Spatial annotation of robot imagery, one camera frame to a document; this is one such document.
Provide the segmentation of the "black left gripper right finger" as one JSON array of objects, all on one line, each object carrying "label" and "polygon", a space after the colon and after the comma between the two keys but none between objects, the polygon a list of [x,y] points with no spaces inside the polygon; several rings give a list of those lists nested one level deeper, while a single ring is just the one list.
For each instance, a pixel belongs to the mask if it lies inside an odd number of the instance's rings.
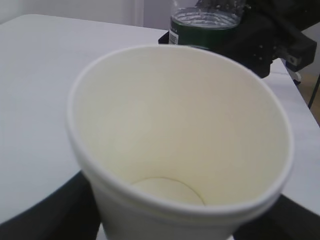
[{"label": "black left gripper right finger", "polygon": [[318,240],[320,216],[281,195],[261,217],[241,226],[235,240]]}]

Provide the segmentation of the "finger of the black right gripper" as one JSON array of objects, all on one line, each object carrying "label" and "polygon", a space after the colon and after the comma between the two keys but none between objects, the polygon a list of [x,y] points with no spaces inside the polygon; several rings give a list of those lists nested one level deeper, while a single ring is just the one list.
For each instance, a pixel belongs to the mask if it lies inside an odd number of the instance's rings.
[{"label": "finger of the black right gripper", "polygon": [[205,35],[199,32],[181,32],[178,34],[168,31],[158,39],[158,44],[181,45],[212,52],[213,50],[206,45],[207,42],[204,37]]}]

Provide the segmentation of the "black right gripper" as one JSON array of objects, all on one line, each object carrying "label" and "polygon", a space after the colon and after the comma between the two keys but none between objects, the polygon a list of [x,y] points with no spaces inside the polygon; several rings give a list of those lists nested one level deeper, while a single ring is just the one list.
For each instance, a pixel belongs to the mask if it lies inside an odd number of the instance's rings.
[{"label": "black right gripper", "polygon": [[261,78],[276,59],[298,72],[315,60],[317,42],[303,31],[316,24],[315,0],[248,0],[240,24],[212,50]]}]

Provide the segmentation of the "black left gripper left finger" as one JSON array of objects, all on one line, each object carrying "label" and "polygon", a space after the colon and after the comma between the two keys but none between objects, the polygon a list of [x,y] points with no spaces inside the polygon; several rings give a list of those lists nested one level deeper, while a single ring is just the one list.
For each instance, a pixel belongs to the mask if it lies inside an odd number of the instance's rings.
[{"label": "black left gripper left finger", "polygon": [[79,172],[30,209],[1,223],[2,240],[95,240],[101,219],[91,186]]}]

